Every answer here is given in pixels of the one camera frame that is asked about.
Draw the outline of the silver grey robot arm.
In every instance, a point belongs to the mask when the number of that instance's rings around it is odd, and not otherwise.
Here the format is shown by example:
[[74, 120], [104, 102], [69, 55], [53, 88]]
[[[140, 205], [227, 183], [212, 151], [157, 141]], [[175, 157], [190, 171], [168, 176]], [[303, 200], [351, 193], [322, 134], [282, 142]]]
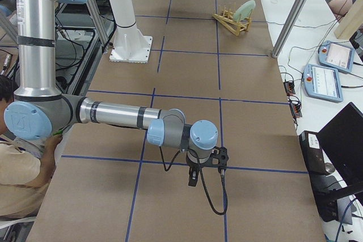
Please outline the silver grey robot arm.
[[202, 169], [217, 160], [225, 173], [227, 155], [217, 147], [214, 123], [185, 121], [178, 109], [147, 107], [93, 101], [87, 97], [63, 94], [56, 87], [55, 3], [85, 3], [87, 0], [16, 0], [20, 61], [20, 86], [14, 102], [5, 111], [5, 123], [17, 137], [36, 140], [75, 123], [98, 123], [146, 130], [152, 145], [167, 146], [186, 154], [189, 185], [204, 178]]

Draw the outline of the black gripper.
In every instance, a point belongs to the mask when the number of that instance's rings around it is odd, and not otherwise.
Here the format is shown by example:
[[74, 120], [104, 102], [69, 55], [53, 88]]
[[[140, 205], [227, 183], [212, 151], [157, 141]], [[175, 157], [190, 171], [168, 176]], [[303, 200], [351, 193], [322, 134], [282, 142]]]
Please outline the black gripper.
[[[208, 160], [212, 154], [211, 150], [192, 150], [187, 151], [187, 158], [193, 163], [200, 163], [202, 167], [208, 165]], [[189, 180], [188, 185], [195, 187], [199, 178], [199, 167], [198, 165], [192, 165], [189, 167]]]

